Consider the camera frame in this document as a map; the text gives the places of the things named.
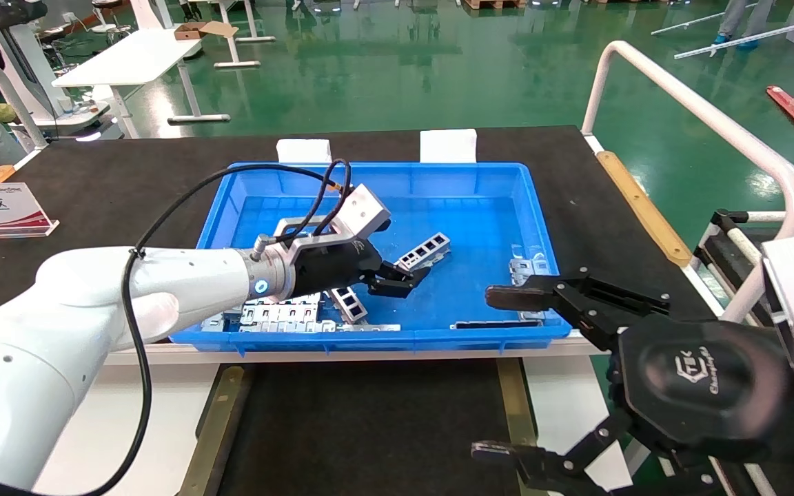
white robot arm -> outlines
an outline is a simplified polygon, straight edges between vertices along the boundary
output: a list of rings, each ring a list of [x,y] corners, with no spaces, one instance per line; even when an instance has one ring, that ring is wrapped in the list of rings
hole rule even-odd
[[[0,307],[0,482],[31,488],[110,351],[133,346],[120,281],[130,248],[66,251]],[[148,249],[132,277],[144,342],[289,291],[274,251]]]
[[[406,298],[428,269],[384,262],[367,241],[390,213],[365,186],[328,220],[283,219],[249,250],[149,248],[130,276],[143,342],[154,342],[247,299],[280,301],[357,282]],[[293,236],[327,224],[332,232]],[[35,284],[0,307],[0,483],[30,489],[106,355],[133,346],[122,301],[128,246],[64,251]]]

blue tray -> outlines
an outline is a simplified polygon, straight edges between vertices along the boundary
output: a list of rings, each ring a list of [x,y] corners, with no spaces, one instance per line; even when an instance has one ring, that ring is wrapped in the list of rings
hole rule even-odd
[[[233,166],[245,165],[236,163]],[[529,258],[558,273],[529,170],[520,163],[352,163],[352,182],[364,183],[391,211],[391,227],[371,236],[394,262],[438,231],[451,252],[408,298],[370,296],[354,287],[371,324],[400,324],[397,332],[240,333],[190,327],[174,342],[202,351],[421,351],[421,349],[545,348],[571,327],[550,311],[541,327],[453,330],[459,320],[516,320],[485,302],[489,285],[510,285],[510,258]],[[307,169],[323,173],[324,166]],[[226,176],[198,240],[198,248],[250,248],[282,217],[305,216],[320,182],[277,170]],[[327,196],[318,211],[334,206]],[[340,321],[331,307],[321,318]]]

white railing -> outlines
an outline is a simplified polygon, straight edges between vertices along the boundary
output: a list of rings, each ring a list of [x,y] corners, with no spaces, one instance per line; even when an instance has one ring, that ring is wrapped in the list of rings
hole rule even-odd
[[[10,84],[6,73],[1,69],[0,90],[2,90],[2,95],[6,98],[6,101],[14,108],[20,122],[23,123],[26,132],[32,139],[32,144],[35,145],[35,149],[41,150],[41,148],[47,147],[48,142],[45,141],[44,137],[41,135],[39,126],[35,125],[35,122],[32,122],[32,116],[29,114],[29,110],[26,109],[26,105],[23,104],[23,101],[20,101],[17,91],[14,89],[13,85]]]
[[[782,189],[786,202],[786,217],[780,226],[776,239],[794,236],[794,165],[626,41],[612,41],[605,47],[605,51],[599,58],[599,66],[596,68],[596,77],[593,80],[593,89],[590,92],[590,100],[587,103],[587,113],[584,115],[584,123],[582,128],[580,128],[584,136],[593,135],[593,122],[596,121],[596,111],[599,110],[599,102],[602,100],[602,89],[605,87],[605,79],[609,74],[609,65],[611,65],[611,59],[615,53],[623,56],[627,62],[636,66],[655,84],[664,88],[664,91],[670,94],[678,103],[690,110],[692,114],[696,115],[703,123],[706,123],[713,131],[730,143],[732,147],[737,148],[741,154],[746,155],[750,161],[753,161],[755,165],[775,179]],[[758,264],[737,290],[734,299],[731,299],[730,304],[725,308],[725,312],[720,318],[722,320],[740,322],[752,310],[753,305],[762,296],[763,291],[762,264]]]

black table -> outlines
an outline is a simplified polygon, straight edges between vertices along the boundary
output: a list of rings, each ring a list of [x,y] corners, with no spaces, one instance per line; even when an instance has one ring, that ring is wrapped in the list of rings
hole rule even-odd
[[[0,304],[28,288],[37,267],[58,251],[132,245],[164,206],[203,176],[234,161],[275,160],[279,138],[286,137],[54,143],[11,180],[28,183],[61,226],[49,238],[0,240]],[[351,161],[419,157],[418,132],[302,138],[328,138],[334,157]],[[619,285],[642,283],[671,295],[675,317],[712,318],[576,128],[481,129],[477,160],[529,167],[564,271],[586,266]],[[214,190],[187,202],[151,245],[193,247]],[[333,494],[517,492],[513,474],[482,471],[466,448],[459,449],[486,437],[509,439],[494,360],[259,365],[247,402],[223,494],[252,488],[254,494],[290,496],[312,487]],[[346,439],[351,448],[340,445]],[[387,457],[376,458],[382,446],[388,446]],[[431,446],[442,449],[432,453]],[[313,462],[324,458],[330,462]],[[376,468],[388,461],[399,464],[403,486]]]

green epoxy floor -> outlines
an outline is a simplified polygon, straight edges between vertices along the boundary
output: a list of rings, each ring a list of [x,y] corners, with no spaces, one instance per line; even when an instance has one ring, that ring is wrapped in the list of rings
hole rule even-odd
[[[238,52],[261,67],[215,70],[215,61],[229,59],[217,37],[205,37],[204,56],[189,62],[202,111],[229,113],[231,122],[168,125],[168,116],[188,110],[176,69],[128,105],[143,136],[168,138],[580,126],[602,49],[626,40],[794,162],[794,125],[765,94],[767,85],[794,94],[790,41],[673,60],[709,44],[718,22],[649,33],[721,12],[725,3],[543,3],[530,0],[524,10],[498,15],[451,0],[404,2],[399,9],[363,0],[358,10],[308,3],[300,12],[260,0],[256,22],[277,41],[240,44]],[[209,8],[202,9],[209,19]],[[768,28],[783,26],[790,9],[775,6]],[[179,7],[171,12],[182,19]],[[246,32],[240,4],[230,16]],[[773,180],[622,60],[612,66],[595,135],[620,155],[688,245],[715,208],[782,209]]]

